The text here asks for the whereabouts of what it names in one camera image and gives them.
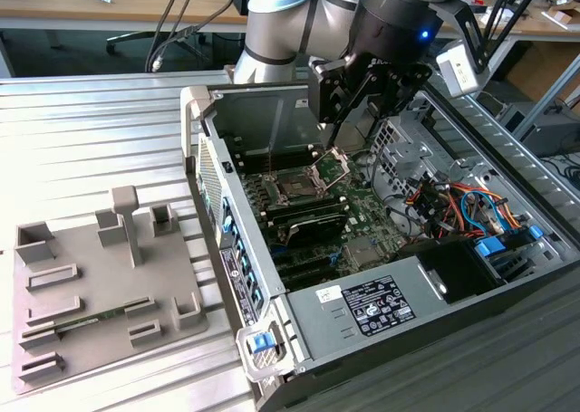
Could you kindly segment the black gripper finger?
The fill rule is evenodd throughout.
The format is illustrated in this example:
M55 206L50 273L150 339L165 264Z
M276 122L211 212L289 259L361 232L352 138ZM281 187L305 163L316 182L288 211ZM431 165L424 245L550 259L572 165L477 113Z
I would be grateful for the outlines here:
M377 120L398 116L431 77L425 63L409 65L382 64L372 68L376 78L368 96L367 110Z
M354 85L348 82L346 58L309 61L309 109L324 124L324 147L334 146L340 128L365 97L376 92L377 75L367 71Z

